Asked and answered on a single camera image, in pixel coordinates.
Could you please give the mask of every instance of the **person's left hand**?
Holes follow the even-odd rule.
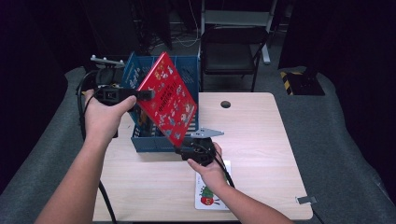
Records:
[[[136,97],[130,96],[117,105],[108,106],[101,104],[92,96],[93,90],[86,91],[86,140],[99,140],[101,143],[109,144],[120,126],[122,115],[134,106]]]

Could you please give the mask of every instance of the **person's right hand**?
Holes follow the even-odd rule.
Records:
[[[221,147],[215,142],[213,145],[215,145],[216,151],[221,155]],[[216,157],[221,161],[219,154],[217,154]],[[213,193],[216,194],[218,190],[228,186],[224,177],[224,172],[217,162],[212,161],[207,166],[202,166],[196,161],[188,159],[187,163],[194,171],[201,175],[206,186],[212,190]]]

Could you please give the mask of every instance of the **chair backrest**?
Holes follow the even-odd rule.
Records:
[[[265,44],[268,33],[263,26],[213,27],[207,29],[201,42],[220,44]]]

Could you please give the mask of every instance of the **hand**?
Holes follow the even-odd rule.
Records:
[[[221,147],[215,142],[213,145],[215,145],[216,151],[219,153],[216,155],[216,157],[219,161],[221,161]],[[187,162],[194,171],[201,175],[207,187],[210,188],[210,190],[212,190],[215,194],[218,190],[228,186],[227,182],[225,181],[224,172],[217,162],[212,161],[207,166],[202,166],[192,159],[188,159]]]
[[[134,106],[136,97],[130,96],[117,105],[107,106],[92,96],[93,90],[86,91],[86,140],[99,140],[101,143],[109,144],[120,126],[122,115]]]

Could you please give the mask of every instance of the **gray fabric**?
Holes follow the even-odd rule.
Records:
[[[325,223],[396,223],[396,208],[381,188],[380,178],[365,161],[349,136],[343,112],[329,79],[318,81],[325,96],[288,96],[277,70],[282,35],[273,41],[271,64],[260,64],[256,91],[271,92],[285,124],[312,205]],[[159,54],[164,48],[156,48]],[[174,44],[171,55],[192,55],[190,48]],[[288,71],[304,71],[291,68]],[[48,129],[29,158],[0,196],[0,223],[32,223],[76,157],[82,139],[78,127],[75,89],[85,71],[77,68],[66,74],[69,88]],[[235,83],[250,83],[248,77]],[[215,79],[207,78],[216,87]],[[316,217],[298,223],[319,223]]]

